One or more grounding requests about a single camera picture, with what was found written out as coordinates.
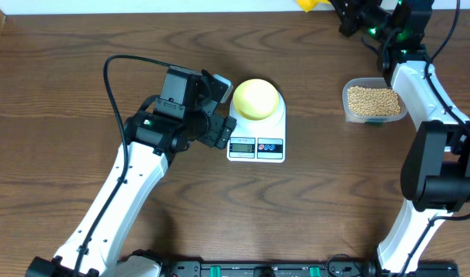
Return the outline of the yellow measuring scoop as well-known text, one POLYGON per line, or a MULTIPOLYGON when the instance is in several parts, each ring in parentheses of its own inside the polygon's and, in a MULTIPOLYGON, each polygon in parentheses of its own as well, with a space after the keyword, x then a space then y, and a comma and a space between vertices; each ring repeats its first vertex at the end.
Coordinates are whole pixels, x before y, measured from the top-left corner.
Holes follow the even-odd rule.
POLYGON ((299 8, 304 12, 310 12, 320 4, 329 4, 329 0, 296 0, 299 8))

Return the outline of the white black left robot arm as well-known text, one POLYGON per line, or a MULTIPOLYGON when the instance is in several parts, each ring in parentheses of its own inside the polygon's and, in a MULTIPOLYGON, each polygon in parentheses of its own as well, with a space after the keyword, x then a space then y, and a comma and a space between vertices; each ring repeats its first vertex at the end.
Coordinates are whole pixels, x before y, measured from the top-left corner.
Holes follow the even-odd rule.
POLYGON ((215 114, 232 83, 206 70, 171 66, 160 95, 125 122, 124 142, 85 217, 50 260, 35 257, 27 276, 114 276, 118 256, 148 195, 175 155, 193 141, 224 149, 235 120, 215 114))

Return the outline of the yellow bowl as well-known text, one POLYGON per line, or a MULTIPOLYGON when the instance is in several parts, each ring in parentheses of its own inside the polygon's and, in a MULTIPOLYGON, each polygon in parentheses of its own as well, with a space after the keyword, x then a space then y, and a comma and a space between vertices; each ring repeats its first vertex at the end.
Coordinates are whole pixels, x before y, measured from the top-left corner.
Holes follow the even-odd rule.
POLYGON ((259 78, 249 79, 236 88, 232 104, 243 118, 263 120, 278 108, 279 94, 270 82, 259 78))

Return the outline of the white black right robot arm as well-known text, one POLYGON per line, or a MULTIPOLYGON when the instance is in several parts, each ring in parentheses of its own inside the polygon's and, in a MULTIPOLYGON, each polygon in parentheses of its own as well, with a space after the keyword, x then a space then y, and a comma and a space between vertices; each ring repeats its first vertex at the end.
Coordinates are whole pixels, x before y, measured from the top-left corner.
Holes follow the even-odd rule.
POLYGON ((456 264, 420 262, 443 222, 461 222, 470 202, 470 118, 448 97, 423 38, 432 2, 400 0, 386 11, 374 0, 330 0, 345 36, 363 31, 379 43, 377 66, 411 116, 416 135, 400 175, 404 201, 391 231, 361 276, 457 276, 456 264))

